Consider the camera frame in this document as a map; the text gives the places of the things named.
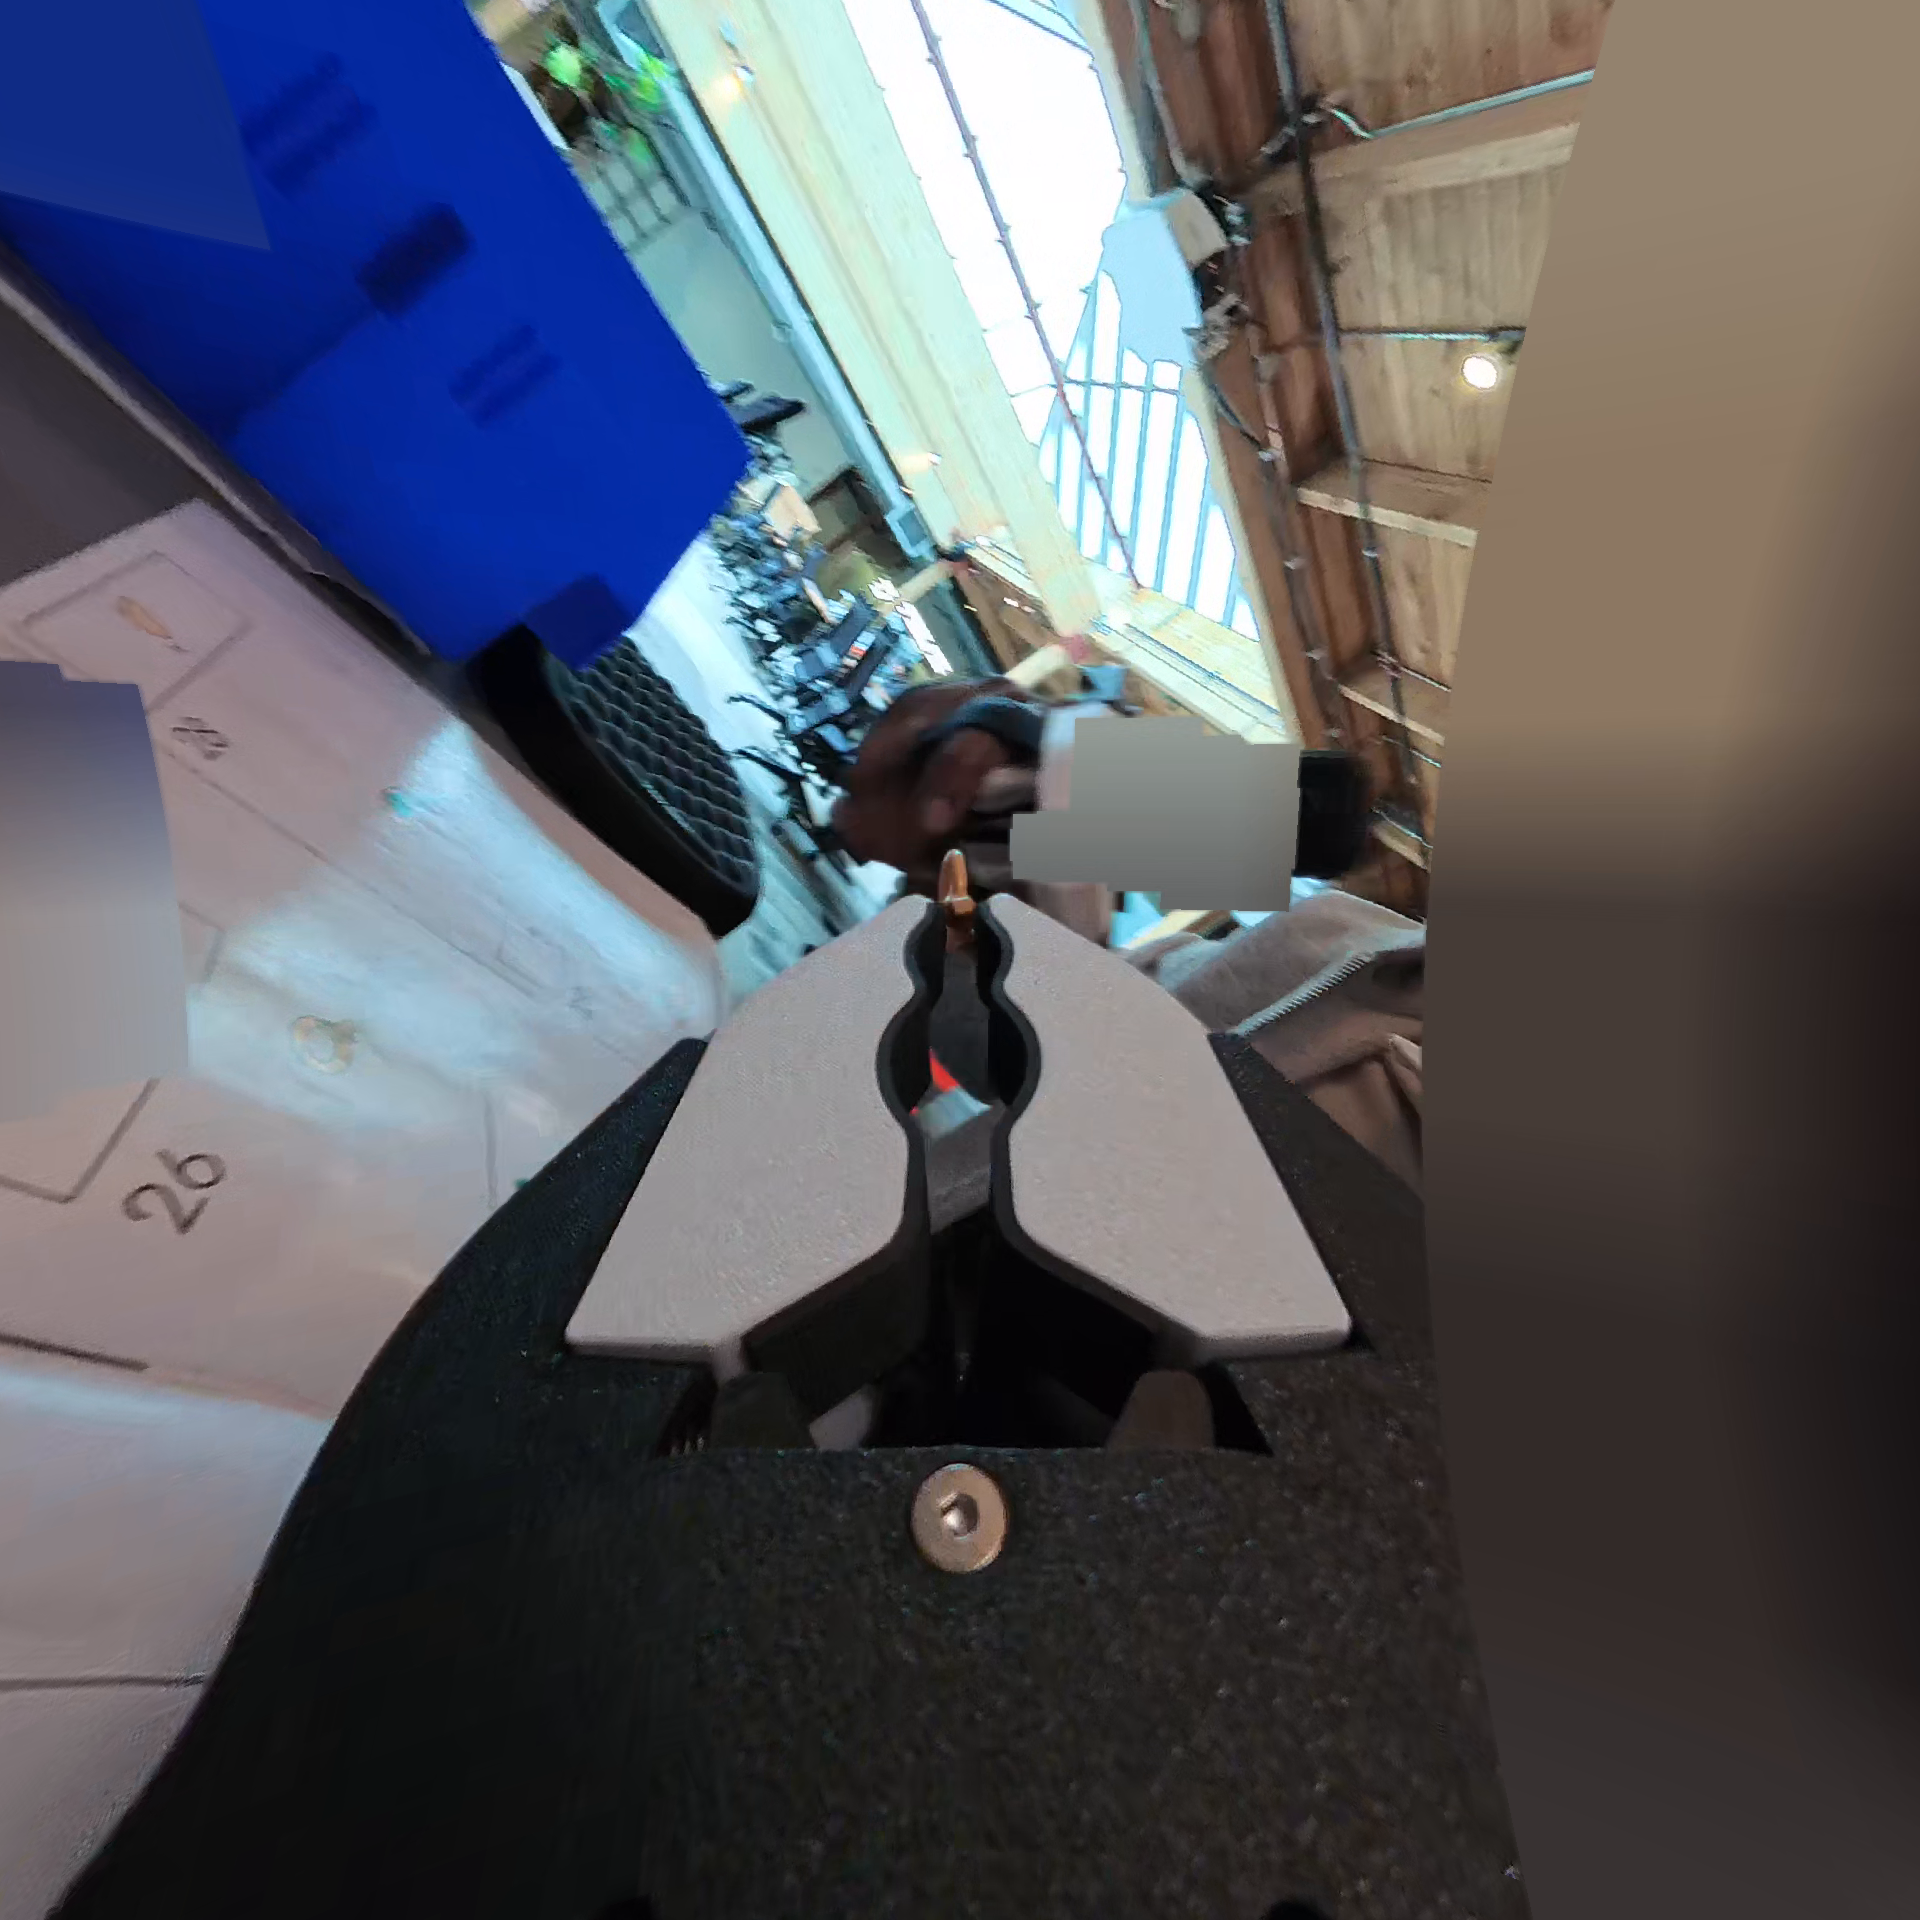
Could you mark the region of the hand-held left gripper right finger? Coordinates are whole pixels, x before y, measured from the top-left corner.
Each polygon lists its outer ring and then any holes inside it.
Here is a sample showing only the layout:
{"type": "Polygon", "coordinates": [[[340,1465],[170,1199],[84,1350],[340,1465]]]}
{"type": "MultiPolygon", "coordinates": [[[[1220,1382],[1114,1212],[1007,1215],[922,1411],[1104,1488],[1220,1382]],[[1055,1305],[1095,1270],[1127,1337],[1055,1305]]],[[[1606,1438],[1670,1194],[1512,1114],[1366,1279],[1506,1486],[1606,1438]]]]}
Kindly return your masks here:
{"type": "Polygon", "coordinates": [[[1201,1022],[1012,897],[977,944],[1002,1116],[963,1434],[1209,1447],[1215,1377],[1339,1354],[1353,1311],[1201,1022]]]}

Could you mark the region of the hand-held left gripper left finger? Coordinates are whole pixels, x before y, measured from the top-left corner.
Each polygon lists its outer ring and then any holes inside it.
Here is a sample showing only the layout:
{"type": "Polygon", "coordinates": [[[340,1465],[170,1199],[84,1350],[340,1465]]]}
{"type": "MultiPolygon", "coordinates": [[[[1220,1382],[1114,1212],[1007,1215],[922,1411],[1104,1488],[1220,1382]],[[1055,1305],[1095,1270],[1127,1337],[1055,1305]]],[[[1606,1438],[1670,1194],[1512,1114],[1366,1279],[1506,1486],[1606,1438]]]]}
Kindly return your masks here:
{"type": "Polygon", "coordinates": [[[905,897],[763,983],[704,1044],[575,1307],[593,1361],[768,1377],[806,1424],[947,1438],[953,1307],[931,1254],[929,1015],[944,912],[905,897]]]}

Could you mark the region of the person's right hand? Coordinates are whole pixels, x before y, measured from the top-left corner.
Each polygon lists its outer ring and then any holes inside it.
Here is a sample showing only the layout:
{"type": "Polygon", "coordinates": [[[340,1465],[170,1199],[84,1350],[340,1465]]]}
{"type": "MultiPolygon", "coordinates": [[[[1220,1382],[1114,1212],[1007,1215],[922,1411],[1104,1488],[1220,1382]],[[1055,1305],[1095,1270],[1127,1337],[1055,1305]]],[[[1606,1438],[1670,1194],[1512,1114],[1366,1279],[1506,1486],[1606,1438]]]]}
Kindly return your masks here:
{"type": "Polygon", "coordinates": [[[936,891],[944,858],[1007,876],[1012,818],[1040,806],[1050,710],[1008,680],[947,680],[903,694],[865,734],[833,830],[855,862],[936,891]]]}

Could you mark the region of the grey hooded jacket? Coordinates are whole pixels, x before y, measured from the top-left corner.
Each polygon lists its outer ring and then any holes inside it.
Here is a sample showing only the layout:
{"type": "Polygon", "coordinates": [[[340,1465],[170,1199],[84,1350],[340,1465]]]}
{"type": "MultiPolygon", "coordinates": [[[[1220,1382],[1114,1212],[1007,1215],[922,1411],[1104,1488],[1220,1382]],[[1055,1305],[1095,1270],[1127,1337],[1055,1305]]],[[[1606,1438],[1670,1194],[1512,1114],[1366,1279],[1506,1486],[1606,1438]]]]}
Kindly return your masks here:
{"type": "Polygon", "coordinates": [[[1323,889],[1238,934],[1174,934],[1123,958],[1425,1190],[1425,923],[1323,889]]]}

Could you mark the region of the white printed instruction sheet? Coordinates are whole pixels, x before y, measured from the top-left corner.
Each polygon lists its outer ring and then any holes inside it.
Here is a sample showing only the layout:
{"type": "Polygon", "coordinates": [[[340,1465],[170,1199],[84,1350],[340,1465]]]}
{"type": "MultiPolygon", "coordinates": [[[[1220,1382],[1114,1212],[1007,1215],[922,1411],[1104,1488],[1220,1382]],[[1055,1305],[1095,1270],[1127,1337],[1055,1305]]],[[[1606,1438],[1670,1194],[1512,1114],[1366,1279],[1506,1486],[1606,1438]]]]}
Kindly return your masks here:
{"type": "Polygon", "coordinates": [[[6,656],[139,696],[187,1027],[183,1075],[6,1127],[6,1344],[337,1408],[713,1030],[713,937],[202,504],[9,584],[6,656]]]}

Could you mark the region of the black honeycomb mesh chair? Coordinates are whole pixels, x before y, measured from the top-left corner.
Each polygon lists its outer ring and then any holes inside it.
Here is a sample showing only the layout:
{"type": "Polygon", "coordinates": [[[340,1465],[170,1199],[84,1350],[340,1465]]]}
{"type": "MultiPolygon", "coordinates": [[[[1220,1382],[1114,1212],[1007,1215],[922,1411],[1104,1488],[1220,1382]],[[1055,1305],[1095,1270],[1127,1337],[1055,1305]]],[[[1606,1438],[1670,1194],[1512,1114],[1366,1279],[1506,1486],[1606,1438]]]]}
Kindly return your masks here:
{"type": "Polygon", "coordinates": [[[731,758],[625,639],[568,666],[516,630],[467,666],[474,699],[526,775],[711,937],[761,898],[753,808],[731,758]]]}

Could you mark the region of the row of black office chairs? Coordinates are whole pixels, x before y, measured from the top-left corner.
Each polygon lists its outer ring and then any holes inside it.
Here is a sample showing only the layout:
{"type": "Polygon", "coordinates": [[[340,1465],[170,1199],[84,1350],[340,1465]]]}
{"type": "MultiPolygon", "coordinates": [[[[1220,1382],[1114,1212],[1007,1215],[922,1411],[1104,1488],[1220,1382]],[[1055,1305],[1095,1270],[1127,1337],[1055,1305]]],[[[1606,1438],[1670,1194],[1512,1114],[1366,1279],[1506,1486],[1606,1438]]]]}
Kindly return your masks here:
{"type": "Polygon", "coordinates": [[[745,468],[707,542],[727,585],[727,622],[745,644],[753,683],[727,705],[755,714],[763,742],[731,762],[778,784],[778,835],[806,862],[854,874],[833,816],[865,737],[931,663],[931,642],[889,579],[831,592],[831,546],[796,488],[782,432],[806,402],[748,379],[707,379],[743,439],[745,468]]]}

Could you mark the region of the white ceiling projector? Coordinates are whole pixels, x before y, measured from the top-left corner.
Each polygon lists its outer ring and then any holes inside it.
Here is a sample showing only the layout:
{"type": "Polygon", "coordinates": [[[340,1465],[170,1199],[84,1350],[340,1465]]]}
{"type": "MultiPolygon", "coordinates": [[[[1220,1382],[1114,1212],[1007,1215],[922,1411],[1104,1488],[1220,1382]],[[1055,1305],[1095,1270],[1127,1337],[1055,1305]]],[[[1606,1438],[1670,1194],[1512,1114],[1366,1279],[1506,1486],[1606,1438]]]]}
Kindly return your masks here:
{"type": "Polygon", "coordinates": [[[1193,185],[1120,204],[1097,262],[1114,292],[1118,351],[1148,369],[1195,369],[1209,311],[1202,273],[1227,246],[1220,220],[1193,185]]]}

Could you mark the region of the plain white sheet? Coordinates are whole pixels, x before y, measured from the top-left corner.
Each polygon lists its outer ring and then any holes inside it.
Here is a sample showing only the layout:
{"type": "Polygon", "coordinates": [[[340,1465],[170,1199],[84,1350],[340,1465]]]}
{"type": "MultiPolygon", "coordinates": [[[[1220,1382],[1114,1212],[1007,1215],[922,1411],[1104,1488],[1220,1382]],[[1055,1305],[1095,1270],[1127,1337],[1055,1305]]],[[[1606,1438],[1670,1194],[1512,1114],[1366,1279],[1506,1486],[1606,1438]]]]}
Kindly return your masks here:
{"type": "Polygon", "coordinates": [[[57,1906],[179,1740],[206,1681],[6,1683],[6,1918],[57,1906]]]}
{"type": "Polygon", "coordinates": [[[328,1434],[303,1411],[7,1350],[6,1692],[208,1679],[328,1434]]]}

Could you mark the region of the blue plastic tote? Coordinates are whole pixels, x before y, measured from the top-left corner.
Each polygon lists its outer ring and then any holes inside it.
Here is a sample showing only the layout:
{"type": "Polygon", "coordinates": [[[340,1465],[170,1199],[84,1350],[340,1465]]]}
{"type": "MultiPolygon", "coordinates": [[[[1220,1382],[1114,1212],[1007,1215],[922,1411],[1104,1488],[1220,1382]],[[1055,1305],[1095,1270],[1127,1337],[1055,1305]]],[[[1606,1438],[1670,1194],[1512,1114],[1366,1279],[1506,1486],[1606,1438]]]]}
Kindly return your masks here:
{"type": "Polygon", "coordinates": [[[6,6],[6,247],[438,656],[588,666],[748,448],[467,6],[6,6]]]}

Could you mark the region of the green hanging plant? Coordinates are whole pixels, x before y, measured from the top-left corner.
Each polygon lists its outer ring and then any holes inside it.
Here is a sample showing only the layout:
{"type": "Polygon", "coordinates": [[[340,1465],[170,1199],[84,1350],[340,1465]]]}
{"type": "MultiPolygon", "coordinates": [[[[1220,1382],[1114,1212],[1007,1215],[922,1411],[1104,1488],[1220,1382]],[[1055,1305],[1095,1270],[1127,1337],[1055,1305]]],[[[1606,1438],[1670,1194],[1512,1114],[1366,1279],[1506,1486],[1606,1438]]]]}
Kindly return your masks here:
{"type": "Polygon", "coordinates": [[[544,106],[579,110],[611,129],[641,129],[666,113],[662,63],[641,56],[638,65],[630,65],[582,41],[564,20],[546,32],[530,83],[544,106]]]}

